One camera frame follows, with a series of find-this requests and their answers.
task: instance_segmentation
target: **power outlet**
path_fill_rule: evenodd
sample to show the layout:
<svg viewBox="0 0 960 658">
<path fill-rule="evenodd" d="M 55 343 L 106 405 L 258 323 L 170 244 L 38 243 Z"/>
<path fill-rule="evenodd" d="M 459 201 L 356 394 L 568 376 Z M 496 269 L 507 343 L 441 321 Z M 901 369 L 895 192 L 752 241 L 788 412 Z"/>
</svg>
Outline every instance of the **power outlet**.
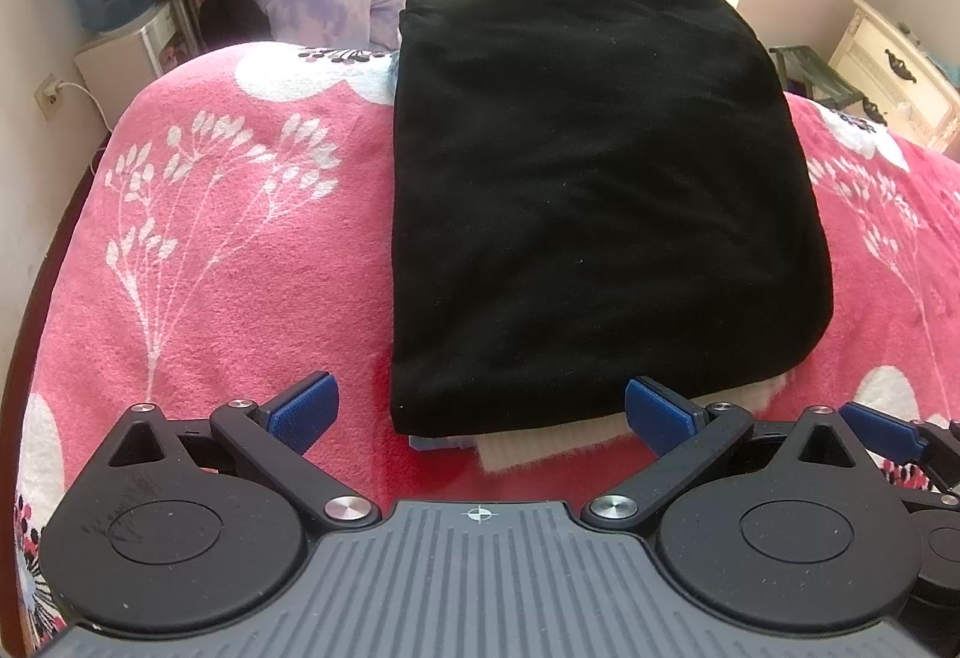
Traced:
<svg viewBox="0 0 960 658">
<path fill-rule="evenodd" d="M 34 92 L 34 100 L 37 101 L 37 106 L 40 108 L 43 118 L 47 119 L 48 122 L 54 118 L 62 100 L 59 92 L 54 89 L 55 86 L 56 76 L 50 74 L 43 79 L 43 83 L 37 86 L 37 90 Z"/>
</svg>

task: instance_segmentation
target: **ridged gray surface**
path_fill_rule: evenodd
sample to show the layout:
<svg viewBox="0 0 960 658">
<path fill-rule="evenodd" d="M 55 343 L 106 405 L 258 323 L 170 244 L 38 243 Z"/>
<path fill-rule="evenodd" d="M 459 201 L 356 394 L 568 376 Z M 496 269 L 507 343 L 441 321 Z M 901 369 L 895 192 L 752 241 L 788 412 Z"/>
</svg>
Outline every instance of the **ridged gray surface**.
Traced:
<svg viewBox="0 0 960 658">
<path fill-rule="evenodd" d="M 560 503 L 400 503 L 320 543 L 296 583 L 222 631 L 117 642 L 71 629 L 49 658 L 919 658 L 894 626 L 832 639 L 742 630 L 691 606 L 642 544 Z M 486 519 L 474 519 L 482 516 Z"/>
</svg>

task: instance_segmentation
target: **blue gripper pad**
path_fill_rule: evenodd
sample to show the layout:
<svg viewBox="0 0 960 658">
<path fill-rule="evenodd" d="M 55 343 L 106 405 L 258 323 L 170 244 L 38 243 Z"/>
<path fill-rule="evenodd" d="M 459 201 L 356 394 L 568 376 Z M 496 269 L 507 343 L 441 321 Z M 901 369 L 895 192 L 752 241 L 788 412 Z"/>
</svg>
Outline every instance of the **blue gripper pad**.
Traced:
<svg viewBox="0 0 960 658">
<path fill-rule="evenodd" d="M 627 424 L 656 455 L 666 455 L 707 424 L 707 412 L 651 379 L 631 379 L 624 394 Z"/>
<path fill-rule="evenodd" d="M 840 416 L 860 443 L 898 466 L 920 462 L 926 442 L 917 428 L 859 403 L 844 403 Z"/>
<path fill-rule="evenodd" d="M 339 409 L 337 381 L 322 370 L 264 403 L 257 423 L 302 455 L 333 425 Z"/>
</svg>

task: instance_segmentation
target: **white power cord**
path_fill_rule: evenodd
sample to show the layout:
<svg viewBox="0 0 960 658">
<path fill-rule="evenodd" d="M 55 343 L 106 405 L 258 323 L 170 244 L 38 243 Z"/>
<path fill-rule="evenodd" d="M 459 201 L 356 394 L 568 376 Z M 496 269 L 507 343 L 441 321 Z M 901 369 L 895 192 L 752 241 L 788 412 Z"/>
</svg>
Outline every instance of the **white power cord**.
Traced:
<svg viewBox="0 0 960 658">
<path fill-rule="evenodd" d="M 104 114 L 104 108 L 102 105 L 100 105 L 99 100 L 94 97 L 93 93 L 85 86 L 80 86 L 80 84 L 74 83 L 72 80 L 59 80 L 44 89 L 43 93 L 48 95 L 50 98 L 54 98 L 68 86 L 72 89 L 79 89 L 85 95 L 87 95 L 90 100 L 93 100 L 93 104 L 97 106 L 97 111 L 100 113 L 100 118 L 104 120 L 104 127 L 107 127 L 107 132 L 112 135 L 113 127 L 111 127 L 109 122 L 107 122 L 107 115 Z M 97 154 L 99 154 L 101 151 L 104 151 L 103 148 L 97 148 L 97 151 L 94 151 L 93 156 L 90 157 L 90 175 L 97 175 L 97 172 L 93 167 L 93 160 L 97 158 Z"/>
</svg>

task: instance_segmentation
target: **white cabinet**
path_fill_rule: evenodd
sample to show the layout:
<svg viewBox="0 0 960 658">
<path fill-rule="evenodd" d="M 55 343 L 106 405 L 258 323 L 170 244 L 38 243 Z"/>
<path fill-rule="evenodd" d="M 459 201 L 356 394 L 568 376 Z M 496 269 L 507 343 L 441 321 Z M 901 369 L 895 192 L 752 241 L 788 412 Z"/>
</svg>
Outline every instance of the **white cabinet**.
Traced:
<svg viewBox="0 0 960 658">
<path fill-rule="evenodd" d="M 188 59 L 170 4 L 165 2 L 87 43 L 75 62 L 86 88 L 104 109 L 107 125 L 114 127 L 140 92 Z"/>
<path fill-rule="evenodd" d="M 960 151 L 960 94 L 910 40 L 862 0 L 830 66 L 866 95 L 890 129 L 934 151 Z"/>
</svg>

